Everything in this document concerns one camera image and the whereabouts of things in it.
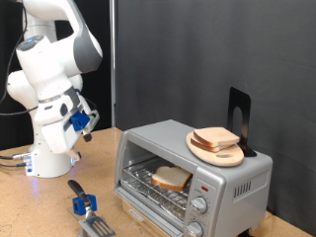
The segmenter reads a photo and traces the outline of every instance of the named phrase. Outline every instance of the silver toaster oven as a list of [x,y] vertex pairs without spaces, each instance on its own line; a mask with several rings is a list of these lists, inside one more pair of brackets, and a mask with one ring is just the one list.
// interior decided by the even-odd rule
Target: silver toaster oven
[[[125,131],[115,192],[170,236],[235,237],[257,228],[266,214],[272,159],[258,152],[236,167],[210,165],[187,146],[193,130],[167,120]],[[160,166],[178,166],[193,177],[182,192],[164,190],[150,181]]]

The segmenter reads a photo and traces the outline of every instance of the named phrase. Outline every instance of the bread slice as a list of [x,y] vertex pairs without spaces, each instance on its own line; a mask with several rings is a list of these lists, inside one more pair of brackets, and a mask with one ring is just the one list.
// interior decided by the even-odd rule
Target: bread slice
[[225,148],[231,146],[231,145],[222,145],[222,146],[215,146],[215,147],[207,146],[207,145],[200,143],[194,136],[191,137],[191,144],[200,148],[200,149],[203,149],[205,151],[210,151],[210,152],[218,152],[222,149],[225,149]]
[[197,141],[210,147],[233,145],[239,142],[239,136],[224,127],[196,129],[194,136]]
[[151,183],[166,190],[183,191],[192,174],[180,167],[161,166],[152,175]]

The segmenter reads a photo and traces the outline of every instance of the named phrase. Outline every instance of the round wooden board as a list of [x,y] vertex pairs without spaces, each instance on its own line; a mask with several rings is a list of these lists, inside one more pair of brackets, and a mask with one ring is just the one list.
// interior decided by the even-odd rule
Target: round wooden board
[[187,144],[190,148],[190,150],[201,160],[215,165],[215,166],[224,166],[224,167],[230,167],[230,166],[237,166],[240,165],[244,160],[244,152],[238,145],[232,145],[228,148],[225,148],[223,150],[220,150],[216,153],[202,150],[194,145],[191,144],[191,137],[194,137],[194,133],[190,132],[187,136]]

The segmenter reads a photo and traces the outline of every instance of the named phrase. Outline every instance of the toaster oven knob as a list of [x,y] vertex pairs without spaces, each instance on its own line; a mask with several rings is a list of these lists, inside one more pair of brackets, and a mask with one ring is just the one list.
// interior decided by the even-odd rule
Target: toaster oven knob
[[193,222],[187,226],[187,232],[192,237],[200,237],[203,234],[203,230],[197,222]]
[[196,211],[199,214],[206,213],[207,210],[207,204],[203,197],[197,197],[196,199],[193,199],[190,201],[190,205],[193,208],[194,211]]

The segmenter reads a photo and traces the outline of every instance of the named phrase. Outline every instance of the black backdrop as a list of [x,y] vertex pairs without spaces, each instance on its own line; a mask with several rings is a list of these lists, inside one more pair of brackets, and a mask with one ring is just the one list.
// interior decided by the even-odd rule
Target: black backdrop
[[[104,59],[98,71],[83,74],[82,95],[98,106],[101,119],[96,130],[111,127],[111,36],[109,1],[75,0],[87,26],[103,50]],[[69,23],[56,22],[57,37],[71,35]],[[11,52],[22,33],[22,5],[0,1],[0,97],[4,90],[6,68]],[[15,55],[12,71],[21,70]],[[24,108],[10,96],[0,106],[0,113],[23,111]],[[0,150],[33,143],[33,130],[29,115],[0,118]]]
[[269,208],[316,235],[316,2],[118,0],[117,127],[226,126],[252,98],[250,147],[274,159]]

